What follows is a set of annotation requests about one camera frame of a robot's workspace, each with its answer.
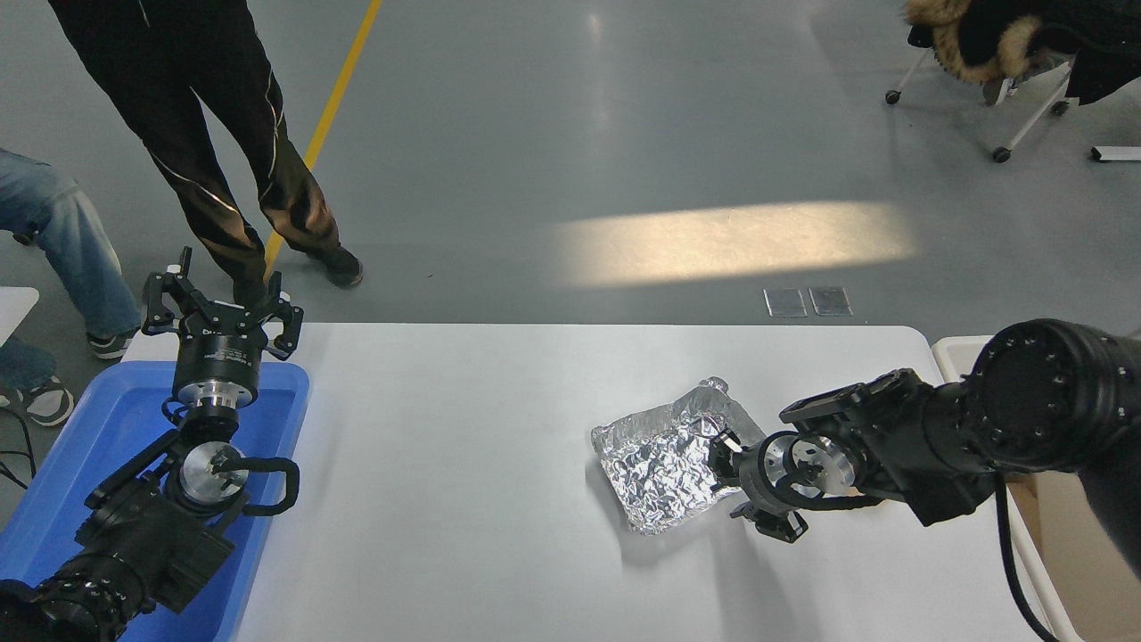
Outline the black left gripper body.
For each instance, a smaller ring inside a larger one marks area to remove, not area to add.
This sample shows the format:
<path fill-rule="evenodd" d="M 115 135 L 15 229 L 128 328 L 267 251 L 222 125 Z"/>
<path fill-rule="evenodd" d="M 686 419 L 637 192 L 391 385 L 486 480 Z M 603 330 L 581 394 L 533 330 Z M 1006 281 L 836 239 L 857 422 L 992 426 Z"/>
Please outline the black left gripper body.
<path fill-rule="evenodd" d="M 229 322 L 220 330 L 211 330 L 203 317 L 191 316 L 179 322 L 176 333 L 179 346 L 175 387 L 207 381 L 258 385 L 262 349 L 267 346 L 264 330 L 238 330 Z"/>

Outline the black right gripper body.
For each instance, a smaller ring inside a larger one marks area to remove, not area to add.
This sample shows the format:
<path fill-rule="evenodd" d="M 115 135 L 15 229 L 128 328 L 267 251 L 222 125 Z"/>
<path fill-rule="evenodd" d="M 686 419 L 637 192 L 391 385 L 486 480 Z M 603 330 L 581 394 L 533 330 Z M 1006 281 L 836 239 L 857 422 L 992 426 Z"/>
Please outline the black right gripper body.
<path fill-rule="evenodd" d="M 766 456 L 783 434 L 769 434 L 760 442 L 742 444 L 736 455 L 736 480 L 746 503 L 736 507 L 737 517 L 785 517 L 785 504 L 775 495 L 775 483 Z"/>

